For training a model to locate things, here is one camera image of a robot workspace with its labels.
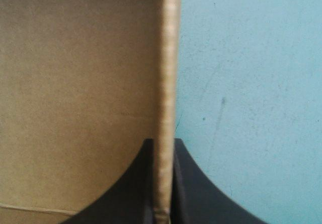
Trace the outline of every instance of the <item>cardboard surface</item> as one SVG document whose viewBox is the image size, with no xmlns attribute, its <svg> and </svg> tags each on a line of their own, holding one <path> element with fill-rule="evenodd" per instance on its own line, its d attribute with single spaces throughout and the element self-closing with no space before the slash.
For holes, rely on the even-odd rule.
<svg viewBox="0 0 322 224">
<path fill-rule="evenodd" d="M 155 14 L 154 0 L 0 0 L 0 203 L 80 210 L 153 137 Z"/>
<path fill-rule="evenodd" d="M 0 208 L 1 224 L 57 224 L 68 216 Z"/>
</svg>

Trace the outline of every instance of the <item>tan cardboard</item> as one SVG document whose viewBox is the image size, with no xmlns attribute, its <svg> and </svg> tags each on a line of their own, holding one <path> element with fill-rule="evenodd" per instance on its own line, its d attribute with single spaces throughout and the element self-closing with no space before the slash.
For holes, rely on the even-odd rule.
<svg viewBox="0 0 322 224">
<path fill-rule="evenodd" d="M 153 137 L 154 1 L 0 0 L 0 203 L 79 211 Z"/>
</svg>

